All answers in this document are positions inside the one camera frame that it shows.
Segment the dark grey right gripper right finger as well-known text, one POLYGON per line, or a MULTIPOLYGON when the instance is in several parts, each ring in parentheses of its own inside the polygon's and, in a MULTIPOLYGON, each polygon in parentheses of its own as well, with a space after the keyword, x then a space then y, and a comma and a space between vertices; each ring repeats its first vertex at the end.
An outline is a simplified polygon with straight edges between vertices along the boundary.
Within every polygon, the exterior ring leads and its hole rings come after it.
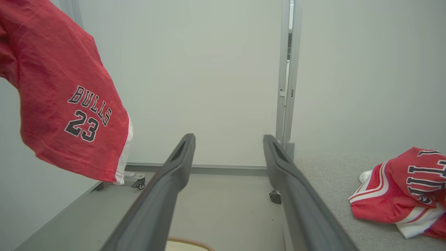
POLYGON ((288 250, 357 251, 347 232, 274 136, 264 135, 263 151, 270 183, 281 195, 288 250))

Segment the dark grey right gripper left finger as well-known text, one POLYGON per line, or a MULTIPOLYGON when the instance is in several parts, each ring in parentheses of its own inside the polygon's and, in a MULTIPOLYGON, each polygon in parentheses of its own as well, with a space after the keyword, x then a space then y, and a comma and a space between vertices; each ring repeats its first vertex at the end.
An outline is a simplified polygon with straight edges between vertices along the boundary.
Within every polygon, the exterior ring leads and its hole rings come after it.
POLYGON ((165 249, 177 195, 188 183, 194 152, 195 136, 184 135, 102 246, 102 251, 165 249))

